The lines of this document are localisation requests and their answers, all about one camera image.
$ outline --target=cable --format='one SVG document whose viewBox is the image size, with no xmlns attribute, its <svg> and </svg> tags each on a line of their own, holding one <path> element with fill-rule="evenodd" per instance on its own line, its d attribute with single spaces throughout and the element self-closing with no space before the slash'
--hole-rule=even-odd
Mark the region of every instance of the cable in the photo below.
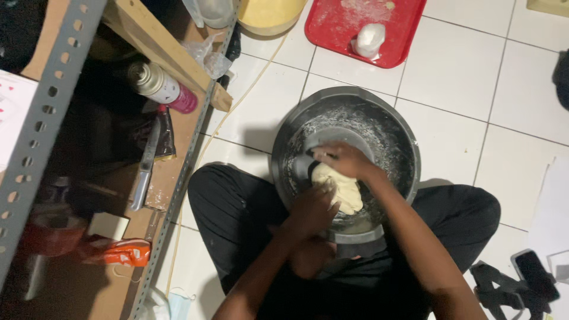
<svg viewBox="0 0 569 320">
<path fill-rule="evenodd" d="M 243 99 L 245 99 L 245 97 L 249 94 L 249 92 L 251 91 L 251 89 L 253 89 L 253 87 L 257 84 L 257 82 L 259 81 L 259 79 L 261 78 L 261 76 L 263 75 L 263 73 L 265 73 L 265 71 L 267 70 L 267 68 L 269 67 L 269 65 L 271 64 L 271 62 L 273 62 L 273 59 L 275 59 L 275 57 L 277 56 L 277 53 L 279 52 L 279 50 L 281 49 L 281 47 L 283 46 L 283 43 L 285 43 L 286 37 L 288 36 L 288 32 L 284 35 L 283 39 L 281 40 L 281 43 L 279 44 L 279 46 L 277 47 L 277 49 L 275 50 L 275 52 L 273 53 L 273 56 L 271 57 L 271 59 L 269 59 L 269 61 L 267 62 L 267 64 L 265 65 L 265 67 L 263 68 L 263 70 L 261 70 L 261 73 L 259 73 L 259 75 L 257 76 L 257 78 L 255 79 L 255 81 L 253 81 L 253 83 L 251 84 L 251 86 L 249 87 L 249 89 L 247 89 L 247 91 L 245 91 L 245 94 L 243 94 L 243 96 L 239 99 L 239 101 L 237 101 L 237 103 L 235 103 L 233 105 L 233 107 L 231 107 L 231 109 L 229 109 L 229 111 L 227 112 L 227 114 L 223 117 L 223 119 L 221 119 L 221 121 L 219 122 L 219 124 L 217 125 L 217 128 L 215 129 L 215 131 L 212 133 L 211 137 L 208 139 L 208 141 L 205 143 L 204 146 L 204 150 L 201 152 L 200 156 L 198 157 L 197 161 L 196 161 L 196 166 L 194 167 L 199 168 L 200 167 L 200 162 L 201 159 L 203 158 L 205 151 L 207 150 L 207 148 L 209 147 L 209 144 L 212 142 L 214 136 L 217 134 L 217 132 L 219 131 L 219 129 L 221 128 L 221 126 L 223 125 L 223 123 L 225 122 L 225 120 L 229 117 L 229 115 L 235 110 L 237 109 L 237 107 L 241 104 L 241 102 L 243 101 Z M 178 234 L 176 235 L 176 245 L 174 246 L 174 255 L 172 256 L 172 263 L 170 265 L 170 274 L 168 275 L 168 284 L 166 285 L 166 298 L 168 298 L 168 293 L 170 292 L 170 284 L 172 282 L 172 273 L 174 271 L 174 263 L 176 262 L 176 254 L 178 252 L 178 244 L 180 242 L 180 231 L 182 230 L 182 209 L 180 208 L 180 215 L 178 217 Z"/>
</svg>

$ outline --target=dough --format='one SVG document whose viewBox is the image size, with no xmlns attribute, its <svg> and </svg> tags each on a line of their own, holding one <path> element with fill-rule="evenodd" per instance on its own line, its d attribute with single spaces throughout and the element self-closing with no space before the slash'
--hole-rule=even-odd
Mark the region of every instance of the dough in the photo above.
<svg viewBox="0 0 569 320">
<path fill-rule="evenodd" d="M 340 211 L 347 215 L 353 215 L 364 207 L 357 180 L 338 173 L 338 171 L 330 168 L 325 163 L 317 165 L 312 171 L 312 183 L 328 183 L 331 186 L 336 186 L 336 195 L 334 195 L 332 203 L 342 201 Z"/>
</svg>

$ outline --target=knife blade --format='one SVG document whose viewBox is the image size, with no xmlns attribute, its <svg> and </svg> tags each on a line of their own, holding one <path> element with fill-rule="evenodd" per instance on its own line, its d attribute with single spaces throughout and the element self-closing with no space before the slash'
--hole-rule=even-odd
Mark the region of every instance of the knife blade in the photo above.
<svg viewBox="0 0 569 320">
<path fill-rule="evenodd" d="M 132 211 L 138 211 L 144 205 L 144 200 L 146 199 L 146 191 L 148 190 L 148 185 L 150 184 L 150 175 L 152 174 L 152 166 L 154 165 L 154 155 L 156 154 L 156 147 L 158 145 L 158 139 L 160 138 L 160 122 L 156 120 L 154 126 L 152 126 L 152 132 L 148 137 L 146 142 L 146 147 L 144 153 L 142 154 L 142 159 L 140 166 L 138 167 L 138 185 L 137 190 L 134 193 L 134 200 L 130 209 Z"/>
</svg>

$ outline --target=face mask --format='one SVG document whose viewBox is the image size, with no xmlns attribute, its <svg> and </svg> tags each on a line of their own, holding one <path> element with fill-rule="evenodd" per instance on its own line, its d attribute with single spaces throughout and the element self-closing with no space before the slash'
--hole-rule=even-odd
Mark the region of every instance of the face mask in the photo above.
<svg viewBox="0 0 569 320">
<path fill-rule="evenodd" d="M 188 318 L 189 307 L 195 295 L 188 297 L 182 288 L 173 288 L 168 294 L 168 304 L 170 305 L 171 320 L 186 320 Z"/>
</svg>

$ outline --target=floor tile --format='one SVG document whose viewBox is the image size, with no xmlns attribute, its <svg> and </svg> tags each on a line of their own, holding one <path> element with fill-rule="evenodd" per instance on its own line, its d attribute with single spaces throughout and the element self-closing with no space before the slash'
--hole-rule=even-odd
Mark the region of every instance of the floor tile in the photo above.
<svg viewBox="0 0 569 320">
<path fill-rule="evenodd" d="M 506 36 L 515 0 L 429 0 L 423 15 Z"/>
<path fill-rule="evenodd" d="M 233 98 L 233 105 L 235 105 L 249 87 L 251 87 L 267 62 L 268 61 L 263 59 L 247 55 L 241 55 L 233 62 L 229 71 L 234 75 L 227 86 L 227 92 Z M 211 136 L 226 114 L 227 112 L 219 111 L 210 106 L 204 124 L 201 127 L 201 132 Z"/>
<path fill-rule="evenodd" d="M 508 40 L 490 122 L 569 145 L 569 112 L 552 81 L 557 59 L 554 52 Z"/>
<path fill-rule="evenodd" d="M 509 39 L 560 51 L 569 48 L 569 18 L 526 8 L 526 0 L 517 0 Z"/>
<path fill-rule="evenodd" d="M 490 125 L 475 186 L 500 201 L 501 222 L 529 230 L 547 166 L 569 147 Z"/>
<path fill-rule="evenodd" d="M 404 66 L 405 63 L 402 63 L 392 69 L 382 69 L 349 56 L 317 47 L 310 72 L 396 96 Z"/>
<path fill-rule="evenodd" d="M 398 96 L 487 121 L 504 41 L 423 17 Z"/>
<path fill-rule="evenodd" d="M 476 262 L 482 260 L 498 269 L 501 273 L 515 280 L 519 280 L 516 270 L 510 261 L 510 257 L 515 253 L 527 249 L 526 239 L 527 232 L 500 224 L 498 230 L 490 239 L 490 242 L 486 245 L 484 250 L 482 250 L 478 259 L 476 259 Z M 476 286 L 476 282 L 470 271 L 466 271 L 464 278 L 471 288 Z M 494 319 L 488 309 L 483 308 L 483 310 L 489 319 Z M 518 310 L 513 310 L 511 307 L 502 307 L 502 311 L 504 311 L 506 319 L 512 319 L 519 312 Z M 529 312 L 526 310 L 520 319 L 529 319 Z"/>
<path fill-rule="evenodd" d="M 209 137 L 202 137 L 204 138 L 201 148 L 203 150 L 203 146 Z M 243 172 L 273 182 L 273 177 L 269 171 L 270 161 L 271 156 L 266 153 L 214 138 L 206 149 L 199 167 L 210 163 L 229 164 Z M 188 195 L 184 196 L 182 204 L 182 225 L 197 229 Z"/>
<path fill-rule="evenodd" d="M 287 113 L 298 105 L 307 72 L 271 63 L 219 130 L 219 138 L 272 152 Z"/>
<path fill-rule="evenodd" d="M 403 99 L 397 99 L 395 109 L 417 139 L 421 181 L 472 185 L 486 123 Z"/>
<path fill-rule="evenodd" d="M 297 23 L 288 32 L 283 46 L 273 61 L 308 71 L 314 54 L 314 46 L 304 35 L 304 24 L 314 0 L 308 0 Z M 284 34 L 266 37 L 246 30 L 241 35 L 243 53 L 269 60 L 282 41 Z"/>
<path fill-rule="evenodd" d="M 155 284 L 156 288 L 162 292 L 166 290 L 178 235 L 178 226 L 174 225 L 173 229 L 170 244 Z M 170 290 L 173 288 L 182 288 L 189 297 L 196 295 L 188 315 L 188 319 L 192 320 L 211 319 L 225 298 L 215 266 L 197 231 L 180 228 L 180 240 Z"/>
<path fill-rule="evenodd" d="M 342 81 L 332 80 L 311 73 L 308 75 L 308 79 L 306 80 L 306 85 L 304 86 L 304 92 L 302 93 L 302 100 L 308 98 L 311 94 L 320 91 L 322 89 L 332 88 L 332 87 L 343 87 L 343 86 L 353 87 L 352 84 L 344 83 Z M 373 90 L 368 90 L 368 91 L 378 96 L 379 98 L 383 99 L 390 106 L 395 106 L 396 98 L 394 96 L 386 95 L 384 93 Z"/>
</svg>

